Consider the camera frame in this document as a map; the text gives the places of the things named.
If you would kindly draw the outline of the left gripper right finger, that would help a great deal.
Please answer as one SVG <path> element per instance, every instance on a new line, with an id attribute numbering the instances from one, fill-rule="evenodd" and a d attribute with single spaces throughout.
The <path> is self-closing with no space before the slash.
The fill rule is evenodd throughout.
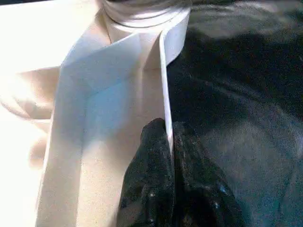
<path id="1" fill-rule="evenodd" d="M 206 155 L 195 131 L 173 123 L 179 227 L 243 227 L 242 211 L 223 171 Z"/>

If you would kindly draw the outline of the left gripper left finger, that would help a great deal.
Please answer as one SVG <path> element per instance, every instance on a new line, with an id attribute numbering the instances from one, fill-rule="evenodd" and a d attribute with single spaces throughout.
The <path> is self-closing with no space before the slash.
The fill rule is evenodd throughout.
<path id="1" fill-rule="evenodd" d="M 118 227 L 172 226 L 175 185 L 165 121 L 145 125 L 129 164 L 116 217 Z"/>

